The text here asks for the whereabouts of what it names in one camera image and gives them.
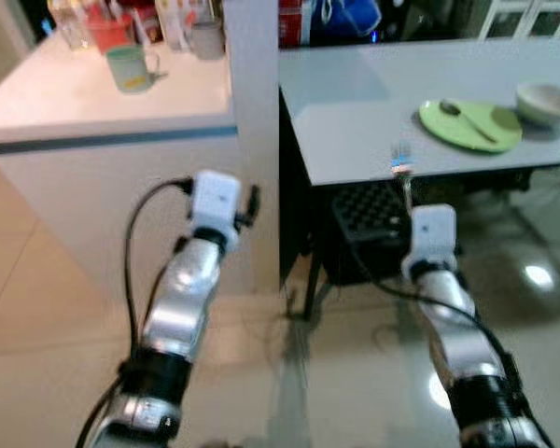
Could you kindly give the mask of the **white support pillar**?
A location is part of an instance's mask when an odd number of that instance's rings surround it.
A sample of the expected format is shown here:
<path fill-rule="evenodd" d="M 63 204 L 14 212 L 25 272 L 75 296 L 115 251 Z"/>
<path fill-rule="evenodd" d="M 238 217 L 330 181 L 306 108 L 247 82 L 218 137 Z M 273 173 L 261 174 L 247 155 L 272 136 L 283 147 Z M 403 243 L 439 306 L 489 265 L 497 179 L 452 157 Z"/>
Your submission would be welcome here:
<path fill-rule="evenodd" d="M 261 209 L 250 238 L 253 290 L 283 285 L 279 231 L 279 94 L 277 0 L 223 0 L 232 111 L 243 153 L 245 182 L 261 188 Z"/>

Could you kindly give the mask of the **black plastic crate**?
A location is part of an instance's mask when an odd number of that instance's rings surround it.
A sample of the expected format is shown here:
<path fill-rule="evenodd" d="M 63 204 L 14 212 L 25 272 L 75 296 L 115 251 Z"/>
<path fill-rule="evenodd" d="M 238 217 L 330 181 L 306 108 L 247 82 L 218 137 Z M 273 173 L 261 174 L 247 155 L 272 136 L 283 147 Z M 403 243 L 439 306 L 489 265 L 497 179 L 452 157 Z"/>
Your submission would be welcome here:
<path fill-rule="evenodd" d="M 356 248 L 373 276 L 399 274 L 411 221 L 394 182 L 328 185 L 322 193 L 321 257 L 332 285 L 366 280 L 351 256 Z"/>

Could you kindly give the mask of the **grey dining table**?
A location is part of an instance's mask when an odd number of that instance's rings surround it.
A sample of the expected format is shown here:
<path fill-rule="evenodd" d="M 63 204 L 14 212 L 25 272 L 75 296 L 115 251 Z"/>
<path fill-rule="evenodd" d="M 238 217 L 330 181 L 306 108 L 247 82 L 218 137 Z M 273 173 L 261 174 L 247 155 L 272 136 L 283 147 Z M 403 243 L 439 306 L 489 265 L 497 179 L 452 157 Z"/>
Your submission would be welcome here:
<path fill-rule="evenodd" d="M 516 86 L 560 86 L 560 38 L 424 41 L 284 49 L 283 111 L 313 188 L 390 182 L 388 153 L 412 146 L 413 171 L 473 191 L 525 190 L 539 168 L 560 167 L 560 125 L 516 114 Z M 500 154 L 438 140 L 418 122 L 425 101 L 484 101 L 511 108 L 523 140 Z"/>

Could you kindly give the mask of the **grey mug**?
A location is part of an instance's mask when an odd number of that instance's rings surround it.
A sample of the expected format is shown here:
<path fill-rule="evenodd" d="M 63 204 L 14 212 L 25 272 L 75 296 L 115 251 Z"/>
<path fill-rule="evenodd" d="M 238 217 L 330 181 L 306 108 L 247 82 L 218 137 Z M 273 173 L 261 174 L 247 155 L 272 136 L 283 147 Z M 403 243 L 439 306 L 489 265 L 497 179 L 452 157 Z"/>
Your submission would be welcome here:
<path fill-rule="evenodd" d="M 198 60 L 216 61 L 226 55 L 223 25 L 219 21 L 196 21 L 188 34 L 191 52 Z"/>

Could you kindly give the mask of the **red box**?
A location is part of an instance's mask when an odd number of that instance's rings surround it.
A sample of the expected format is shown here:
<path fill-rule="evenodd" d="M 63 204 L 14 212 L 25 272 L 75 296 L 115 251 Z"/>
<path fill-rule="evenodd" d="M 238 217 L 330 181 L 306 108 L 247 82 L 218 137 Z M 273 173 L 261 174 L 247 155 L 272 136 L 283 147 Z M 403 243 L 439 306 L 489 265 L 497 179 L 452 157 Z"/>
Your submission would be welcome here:
<path fill-rule="evenodd" d="M 280 48 L 309 44 L 314 9 L 315 0 L 277 0 L 277 44 Z"/>

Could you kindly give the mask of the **pale green mug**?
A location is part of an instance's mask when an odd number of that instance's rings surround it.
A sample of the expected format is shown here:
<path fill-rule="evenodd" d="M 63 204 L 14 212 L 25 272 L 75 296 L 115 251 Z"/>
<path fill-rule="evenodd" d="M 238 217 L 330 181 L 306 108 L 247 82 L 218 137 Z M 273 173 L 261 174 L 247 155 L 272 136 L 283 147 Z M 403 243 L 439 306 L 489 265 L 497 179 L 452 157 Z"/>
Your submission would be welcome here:
<path fill-rule="evenodd" d="M 104 57 L 119 92 L 145 92 L 163 77 L 160 57 L 138 44 L 112 47 Z"/>

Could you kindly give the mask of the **white kitchen counter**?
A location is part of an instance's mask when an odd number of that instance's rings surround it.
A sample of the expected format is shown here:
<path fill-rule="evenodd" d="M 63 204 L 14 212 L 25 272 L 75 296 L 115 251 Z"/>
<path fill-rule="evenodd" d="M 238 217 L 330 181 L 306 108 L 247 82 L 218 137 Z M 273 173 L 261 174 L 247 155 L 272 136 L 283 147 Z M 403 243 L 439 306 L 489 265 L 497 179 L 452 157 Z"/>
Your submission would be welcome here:
<path fill-rule="evenodd" d="M 163 44 L 163 77 L 147 92 L 115 87 L 100 52 L 46 39 L 0 82 L 0 172 L 92 284 L 122 298 L 122 245 L 136 201 L 201 170 L 247 180 L 225 60 Z"/>

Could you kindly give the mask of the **white printed carton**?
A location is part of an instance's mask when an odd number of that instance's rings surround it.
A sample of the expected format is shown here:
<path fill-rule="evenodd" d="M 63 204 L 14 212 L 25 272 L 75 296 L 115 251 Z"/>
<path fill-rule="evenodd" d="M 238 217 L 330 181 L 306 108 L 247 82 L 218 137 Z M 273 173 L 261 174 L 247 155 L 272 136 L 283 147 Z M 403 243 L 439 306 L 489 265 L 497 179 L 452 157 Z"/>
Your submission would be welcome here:
<path fill-rule="evenodd" d="M 191 0 L 156 0 L 156 9 L 166 46 L 177 52 L 190 51 L 188 17 L 193 12 Z"/>

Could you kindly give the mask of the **blue bag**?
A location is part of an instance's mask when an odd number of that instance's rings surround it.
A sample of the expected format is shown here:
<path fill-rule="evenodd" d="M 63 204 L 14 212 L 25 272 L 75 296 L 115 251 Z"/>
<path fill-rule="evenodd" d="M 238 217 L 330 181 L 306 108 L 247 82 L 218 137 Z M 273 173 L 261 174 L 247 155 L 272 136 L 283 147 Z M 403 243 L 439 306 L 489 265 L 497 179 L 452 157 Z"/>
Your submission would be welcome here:
<path fill-rule="evenodd" d="M 370 37 L 382 18 L 375 0 L 314 0 L 311 41 Z"/>

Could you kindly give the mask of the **red snack packet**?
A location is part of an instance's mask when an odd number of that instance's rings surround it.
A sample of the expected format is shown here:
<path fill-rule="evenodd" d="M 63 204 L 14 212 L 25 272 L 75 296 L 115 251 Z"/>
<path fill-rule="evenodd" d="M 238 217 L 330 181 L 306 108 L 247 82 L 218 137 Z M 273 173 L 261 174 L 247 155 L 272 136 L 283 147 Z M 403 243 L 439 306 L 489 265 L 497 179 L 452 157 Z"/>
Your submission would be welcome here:
<path fill-rule="evenodd" d="M 135 33 L 144 46 L 164 42 L 156 0 L 126 0 L 125 9 L 131 14 Z"/>

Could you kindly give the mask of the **red plastic cup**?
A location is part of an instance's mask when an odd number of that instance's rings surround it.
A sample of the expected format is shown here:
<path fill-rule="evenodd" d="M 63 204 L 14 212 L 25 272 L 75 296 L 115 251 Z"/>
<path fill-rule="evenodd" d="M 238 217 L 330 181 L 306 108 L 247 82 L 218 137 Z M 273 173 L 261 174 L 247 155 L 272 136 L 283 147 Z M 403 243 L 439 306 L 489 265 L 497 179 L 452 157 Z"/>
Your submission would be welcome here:
<path fill-rule="evenodd" d="M 105 54 L 110 49 L 122 46 L 134 46 L 136 37 L 131 13 L 121 11 L 106 17 L 100 13 L 90 14 L 85 21 L 85 29 L 98 51 Z"/>

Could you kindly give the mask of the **metal spoon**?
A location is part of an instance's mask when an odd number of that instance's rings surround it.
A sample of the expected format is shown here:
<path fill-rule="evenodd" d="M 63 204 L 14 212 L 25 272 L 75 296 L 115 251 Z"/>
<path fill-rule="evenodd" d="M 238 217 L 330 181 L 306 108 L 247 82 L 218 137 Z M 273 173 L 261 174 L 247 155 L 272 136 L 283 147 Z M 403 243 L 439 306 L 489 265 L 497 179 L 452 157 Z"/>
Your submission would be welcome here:
<path fill-rule="evenodd" d="M 497 143 L 497 139 L 491 133 L 485 131 L 484 128 L 482 128 L 480 124 L 475 122 L 475 120 L 473 120 L 471 116 L 469 116 L 467 112 L 465 112 L 463 108 L 460 107 L 457 103 L 442 99 L 442 101 L 439 101 L 439 108 L 441 109 L 443 114 L 459 117 L 460 119 L 464 120 L 465 123 L 470 125 L 473 131 L 476 131 L 481 136 L 483 136 L 486 141 L 492 142 L 492 144 Z"/>

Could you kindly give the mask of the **green plate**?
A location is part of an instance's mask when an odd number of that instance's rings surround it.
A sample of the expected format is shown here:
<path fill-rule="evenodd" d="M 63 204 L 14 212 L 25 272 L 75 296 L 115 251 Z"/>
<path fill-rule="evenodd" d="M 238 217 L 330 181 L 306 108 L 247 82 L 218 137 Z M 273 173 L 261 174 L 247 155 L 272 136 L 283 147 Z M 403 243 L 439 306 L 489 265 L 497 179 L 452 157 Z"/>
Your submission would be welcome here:
<path fill-rule="evenodd" d="M 486 141 L 459 117 L 443 114 L 439 101 L 425 101 L 416 108 L 416 116 L 425 131 L 438 140 L 475 152 L 492 154 L 508 152 L 523 140 L 522 124 L 511 108 L 484 101 L 448 101 L 462 107 L 475 122 L 497 139 L 497 143 Z"/>

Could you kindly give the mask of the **white bowl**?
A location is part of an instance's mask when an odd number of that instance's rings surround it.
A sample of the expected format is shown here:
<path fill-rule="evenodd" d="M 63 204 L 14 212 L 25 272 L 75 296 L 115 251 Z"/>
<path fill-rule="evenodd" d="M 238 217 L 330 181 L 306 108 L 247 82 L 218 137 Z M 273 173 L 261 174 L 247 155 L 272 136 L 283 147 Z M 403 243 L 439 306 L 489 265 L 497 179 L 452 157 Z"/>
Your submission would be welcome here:
<path fill-rule="evenodd" d="M 515 91 L 516 114 L 537 125 L 560 125 L 560 86 L 522 84 Z"/>

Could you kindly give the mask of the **white framed cabinet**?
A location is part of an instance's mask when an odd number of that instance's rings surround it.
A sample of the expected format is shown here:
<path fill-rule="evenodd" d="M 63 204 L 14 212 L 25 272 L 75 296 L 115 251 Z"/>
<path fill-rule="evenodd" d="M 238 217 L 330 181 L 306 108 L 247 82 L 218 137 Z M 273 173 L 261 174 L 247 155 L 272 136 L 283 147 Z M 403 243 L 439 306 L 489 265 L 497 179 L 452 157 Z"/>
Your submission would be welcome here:
<path fill-rule="evenodd" d="M 490 0 L 477 38 L 560 38 L 560 0 Z"/>

